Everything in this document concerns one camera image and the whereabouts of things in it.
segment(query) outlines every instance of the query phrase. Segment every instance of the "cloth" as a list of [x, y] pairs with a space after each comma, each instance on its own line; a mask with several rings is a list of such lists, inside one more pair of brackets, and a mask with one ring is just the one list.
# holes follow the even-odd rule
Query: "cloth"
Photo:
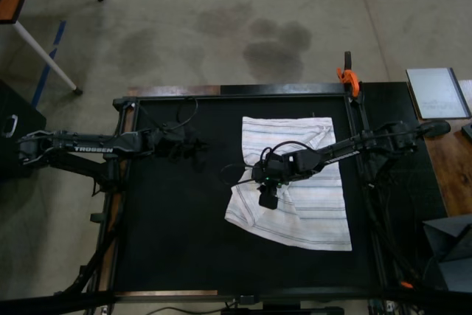
[[[256, 120], [243, 118], [243, 158], [248, 165], [260, 159], [265, 147], [295, 140], [313, 149], [336, 142], [331, 118]], [[303, 149], [283, 145], [278, 154]], [[248, 168], [240, 181], [251, 178]], [[244, 230], [288, 246], [303, 249], [351, 251], [350, 233], [339, 164], [326, 166], [311, 178], [291, 182], [277, 191], [276, 210], [259, 205], [259, 184], [246, 182], [232, 188], [225, 219]]]

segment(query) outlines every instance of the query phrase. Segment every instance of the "black mat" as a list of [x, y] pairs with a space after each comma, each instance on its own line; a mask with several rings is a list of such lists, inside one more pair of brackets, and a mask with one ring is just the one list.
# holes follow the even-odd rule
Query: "black mat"
[[[175, 101], [144, 101], [155, 120], [174, 118]], [[352, 252], [320, 252], [283, 246], [224, 220], [230, 188], [220, 169], [242, 162], [241, 123], [254, 118], [332, 117], [336, 138], [350, 136], [344, 99], [292, 97], [200, 100], [192, 121], [213, 148], [208, 168], [190, 162], [133, 162], [120, 236], [117, 291], [217, 289], [220, 294], [314, 286], [378, 286], [354, 159], [340, 164]], [[137, 128], [149, 127], [143, 115]], [[241, 172], [235, 171], [231, 181]]]

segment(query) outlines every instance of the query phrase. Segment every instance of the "gray notebook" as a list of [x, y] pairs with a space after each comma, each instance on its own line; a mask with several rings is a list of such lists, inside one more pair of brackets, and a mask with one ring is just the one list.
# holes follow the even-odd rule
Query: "gray notebook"
[[407, 69], [421, 118], [469, 118], [471, 112], [452, 68]]

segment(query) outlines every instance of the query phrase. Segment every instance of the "concrete floor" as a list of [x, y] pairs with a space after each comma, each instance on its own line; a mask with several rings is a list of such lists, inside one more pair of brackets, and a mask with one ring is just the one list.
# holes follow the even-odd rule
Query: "concrete floor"
[[[110, 133], [128, 87], [336, 82], [343, 52], [363, 81], [402, 81], [412, 67], [452, 66], [470, 79], [472, 0], [27, 0], [20, 22], [78, 86], [49, 75], [47, 128]], [[44, 62], [0, 27], [0, 75], [31, 100]], [[0, 298], [64, 289], [94, 251], [89, 214], [103, 196], [79, 175], [44, 169], [0, 186]], [[185, 305], [214, 308], [215, 305]], [[365, 314], [364, 302], [345, 303]], [[119, 305], [143, 314], [156, 305]]]

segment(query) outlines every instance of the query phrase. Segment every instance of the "handle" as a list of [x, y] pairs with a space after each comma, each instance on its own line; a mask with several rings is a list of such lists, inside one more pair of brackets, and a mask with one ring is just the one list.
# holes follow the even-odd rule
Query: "handle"
[[353, 61], [351, 59], [351, 52], [344, 52], [344, 70], [351, 70], [353, 68]]
[[[10, 130], [10, 132], [5, 132], [5, 128], [7, 127], [8, 120], [13, 120], [12, 129]], [[5, 120], [5, 124], [3, 125], [3, 129], [1, 130], [1, 136], [5, 138], [11, 138], [16, 131], [17, 124], [18, 124], [18, 116], [16, 116], [15, 114], [8, 116]]]

